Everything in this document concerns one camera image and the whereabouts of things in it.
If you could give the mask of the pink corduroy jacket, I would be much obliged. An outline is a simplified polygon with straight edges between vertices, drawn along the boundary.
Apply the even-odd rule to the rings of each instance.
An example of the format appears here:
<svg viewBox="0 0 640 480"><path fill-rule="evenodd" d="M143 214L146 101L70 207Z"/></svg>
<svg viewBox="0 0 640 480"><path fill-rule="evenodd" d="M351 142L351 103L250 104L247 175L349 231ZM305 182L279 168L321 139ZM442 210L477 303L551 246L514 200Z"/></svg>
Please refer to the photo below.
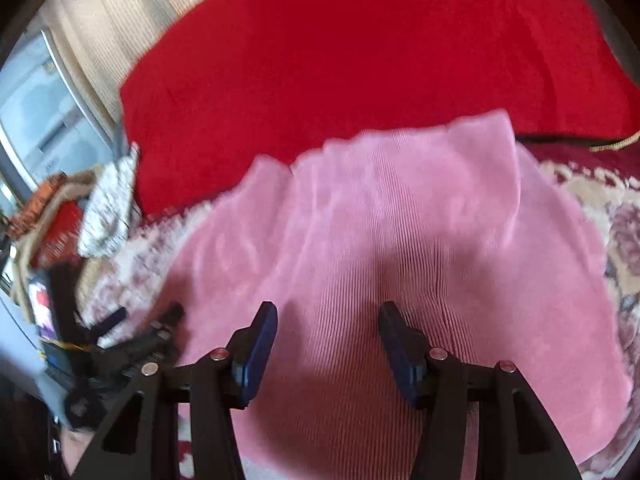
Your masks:
<svg viewBox="0 0 640 480"><path fill-rule="evenodd" d="M163 295L191 363L264 301L277 339L233 425L250 475L402 479L422 418L378 336L393 301L460 360L511 360L575 460L603 450L632 391L596 225L517 144L502 110L363 133L283 165L259 157L178 252Z"/></svg>

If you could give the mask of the red gift box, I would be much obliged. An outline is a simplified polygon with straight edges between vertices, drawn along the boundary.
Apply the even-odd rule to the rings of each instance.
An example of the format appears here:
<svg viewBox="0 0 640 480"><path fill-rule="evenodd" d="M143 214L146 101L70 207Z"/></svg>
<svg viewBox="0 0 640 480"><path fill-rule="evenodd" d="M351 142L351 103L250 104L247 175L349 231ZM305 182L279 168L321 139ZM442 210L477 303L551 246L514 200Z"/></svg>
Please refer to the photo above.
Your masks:
<svg viewBox="0 0 640 480"><path fill-rule="evenodd" d="M58 262L81 260L77 246L83 216L84 212L76 202L66 202L60 207L30 260L33 268L48 268Z"/></svg>

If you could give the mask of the white crackle pattern cloth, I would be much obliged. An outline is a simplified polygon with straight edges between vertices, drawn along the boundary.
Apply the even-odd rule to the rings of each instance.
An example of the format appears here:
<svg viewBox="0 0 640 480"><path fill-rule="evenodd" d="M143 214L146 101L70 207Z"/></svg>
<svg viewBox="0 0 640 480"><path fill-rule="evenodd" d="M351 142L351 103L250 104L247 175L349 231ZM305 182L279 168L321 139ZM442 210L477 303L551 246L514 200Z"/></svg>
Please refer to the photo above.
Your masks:
<svg viewBox="0 0 640 480"><path fill-rule="evenodd" d="M77 252L82 258L110 258L125 245L140 220L134 201L140 148L129 152L102 170L82 217Z"/></svg>

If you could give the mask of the orange black patterned cloth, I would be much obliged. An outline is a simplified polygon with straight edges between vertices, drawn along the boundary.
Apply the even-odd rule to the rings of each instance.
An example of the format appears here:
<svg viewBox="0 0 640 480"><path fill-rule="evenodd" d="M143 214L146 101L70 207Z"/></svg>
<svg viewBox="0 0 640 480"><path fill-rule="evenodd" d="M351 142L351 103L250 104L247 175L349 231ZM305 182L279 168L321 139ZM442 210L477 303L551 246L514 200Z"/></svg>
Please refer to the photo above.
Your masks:
<svg viewBox="0 0 640 480"><path fill-rule="evenodd" d="M23 208L10 218L8 235L11 240L19 240L36 226L47 204L67 179L67 174L57 172L40 183Z"/></svg>

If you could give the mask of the floral red beige blanket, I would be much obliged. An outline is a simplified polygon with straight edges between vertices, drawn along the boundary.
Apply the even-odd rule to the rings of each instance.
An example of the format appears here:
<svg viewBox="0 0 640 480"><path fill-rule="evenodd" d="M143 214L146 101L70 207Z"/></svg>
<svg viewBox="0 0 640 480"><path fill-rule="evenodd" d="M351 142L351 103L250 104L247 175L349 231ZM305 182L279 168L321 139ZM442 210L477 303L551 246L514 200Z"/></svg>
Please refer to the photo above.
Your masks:
<svg viewBox="0 0 640 480"><path fill-rule="evenodd" d="M309 206L308 170L363 158L370 141L333 143L292 168L254 163L233 191L137 229L80 291L94 321L117 308L128 318L104 338L111 346L163 310L186 309L185 361L196 359L260 300L274 301L281 329L258 405L238 421L242 456L254 474L293 479L396 479L409 465L418 419L390 388L374 339L376 306L393 299L458 356L480 360L477 331L516 300L498 286L478 307L456 304L459 270L428 284L433 254L409 216L423 200L413 184L375 177L331 195L349 210ZM548 271L576 298L559 340L589 392L603 382L594 360L612 348L630 377L639 374L639 182L626 152L590 154L578 146L520 148L523 233L490 257L521 283Z"/></svg>

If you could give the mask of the red blanket on sofa back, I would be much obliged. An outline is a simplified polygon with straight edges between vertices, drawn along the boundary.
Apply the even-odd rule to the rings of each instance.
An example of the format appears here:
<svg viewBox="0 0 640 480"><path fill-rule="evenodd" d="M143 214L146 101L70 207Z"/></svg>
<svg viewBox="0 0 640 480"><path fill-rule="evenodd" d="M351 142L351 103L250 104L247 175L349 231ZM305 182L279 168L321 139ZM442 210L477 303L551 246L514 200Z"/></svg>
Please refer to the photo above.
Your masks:
<svg viewBox="0 0 640 480"><path fill-rule="evenodd" d="M204 0L120 90L145 214L367 129L502 108L529 136L617 140L639 91L585 0Z"/></svg>

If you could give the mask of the polka dot beige curtain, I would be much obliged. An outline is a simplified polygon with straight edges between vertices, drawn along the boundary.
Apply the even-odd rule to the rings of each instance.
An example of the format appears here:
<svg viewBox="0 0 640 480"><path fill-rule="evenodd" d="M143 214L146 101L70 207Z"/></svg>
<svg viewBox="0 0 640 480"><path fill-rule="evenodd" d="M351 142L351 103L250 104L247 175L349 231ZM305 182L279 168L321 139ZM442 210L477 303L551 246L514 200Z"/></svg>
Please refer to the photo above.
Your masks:
<svg viewBox="0 0 640 480"><path fill-rule="evenodd" d="M119 89L166 29L202 0L47 0L37 22L52 34L72 81L102 128L122 120Z"/></svg>

